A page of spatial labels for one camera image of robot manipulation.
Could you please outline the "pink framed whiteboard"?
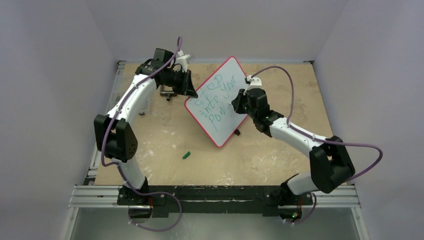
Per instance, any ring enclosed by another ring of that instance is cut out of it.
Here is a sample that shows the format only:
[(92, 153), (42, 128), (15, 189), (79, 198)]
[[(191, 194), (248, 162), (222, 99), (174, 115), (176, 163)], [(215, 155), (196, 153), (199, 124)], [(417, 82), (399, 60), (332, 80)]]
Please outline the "pink framed whiteboard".
[(246, 89), (246, 74), (231, 56), (196, 90), (197, 98), (187, 98), (184, 106), (216, 147), (221, 148), (246, 119), (238, 114), (232, 101), (239, 90)]

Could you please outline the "green marker cap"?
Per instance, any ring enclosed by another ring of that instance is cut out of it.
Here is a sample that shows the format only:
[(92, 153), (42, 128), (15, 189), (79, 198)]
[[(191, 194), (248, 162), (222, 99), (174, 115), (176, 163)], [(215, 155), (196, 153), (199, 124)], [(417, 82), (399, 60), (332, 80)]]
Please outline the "green marker cap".
[(188, 152), (186, 152), (186, 153), (183, 155), (182, 159), (183, 159), (183, 160), (185, 160), (185, 159), (187, 159), (190, 155), (191, 155), (191, 152), (190, 152), (190, 151), (188, 151)]

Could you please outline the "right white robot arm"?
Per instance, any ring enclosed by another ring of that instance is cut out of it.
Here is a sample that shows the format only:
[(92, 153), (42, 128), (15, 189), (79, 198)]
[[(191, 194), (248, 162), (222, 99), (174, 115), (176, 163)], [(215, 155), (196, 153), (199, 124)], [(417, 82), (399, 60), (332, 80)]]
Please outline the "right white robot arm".
[(294, 124), (270, 108), (263, 89), (240, 89), (231, 104), (237, 114), (248, 115), (259, 132), (308, 157), (310, 172), (296, 174), (282, 183), (280, 196), (284, 202), (292, 204), (301, 194), (312, 191), (331, 193), (354, 176), (356, 170), (339, 137), (321, 139), (310, 132), (295, 130)]

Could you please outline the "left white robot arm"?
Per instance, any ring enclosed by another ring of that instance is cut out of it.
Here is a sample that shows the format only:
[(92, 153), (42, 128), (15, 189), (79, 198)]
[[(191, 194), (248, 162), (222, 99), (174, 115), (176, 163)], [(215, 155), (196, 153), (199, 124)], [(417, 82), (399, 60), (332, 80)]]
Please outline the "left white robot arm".
[(197, 98), (188, 69), (193, 60), (192, 54), (181, 50), (173, 53), (156, 48), (153, 57), (137, 67), (118, 103), (107, 114), (98, 114), (93, 121), (101, 164), (117, 167), (124, 187), (130, 189), (130, 199), (138, 205), (146, 203), (150, 193), (147, 178), (135, 160), (138, 140), (132, 129), (134, 119), (161, 86), (170, 87), (176, 95)]

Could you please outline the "clear plastic screw box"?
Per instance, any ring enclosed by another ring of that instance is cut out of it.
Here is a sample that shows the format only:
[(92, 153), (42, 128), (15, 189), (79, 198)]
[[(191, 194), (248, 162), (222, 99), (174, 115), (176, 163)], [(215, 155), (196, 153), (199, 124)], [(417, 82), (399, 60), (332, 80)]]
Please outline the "clear plastic screw box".
[(143, 115), (150, 111), (151, 97), (148, 94), (133, 94), (128, 97), (123, 106), (120, 108), (119, 113), (124, 112), (127, 115)]

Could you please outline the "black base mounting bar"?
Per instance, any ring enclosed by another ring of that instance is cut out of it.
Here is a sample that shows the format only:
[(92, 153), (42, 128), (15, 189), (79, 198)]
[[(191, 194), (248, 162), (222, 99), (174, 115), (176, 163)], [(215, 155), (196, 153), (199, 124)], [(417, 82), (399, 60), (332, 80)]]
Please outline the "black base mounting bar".
[(117, 205), (146, 207), (154, 218), (170, 213), (261, 214), (264, 217), (300, 218), (302, 207), (314, 204), (312, 194), (287, 196), (280, 185), (150, 185), (136, 194), (118, 188)]

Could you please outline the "dark metal bracket tool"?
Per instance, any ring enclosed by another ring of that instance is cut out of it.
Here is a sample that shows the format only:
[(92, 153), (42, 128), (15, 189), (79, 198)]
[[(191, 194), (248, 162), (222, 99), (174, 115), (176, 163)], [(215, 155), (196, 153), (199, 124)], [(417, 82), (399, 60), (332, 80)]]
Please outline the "dark metal bracket tool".
[(169, 88), (165, 85), (160, 86), (159, 94), (161, 97), (164, 97), (168, 102), (170, 102), (173, 97), (178, 96), (178, 94), (175, 93), (172, 88)]

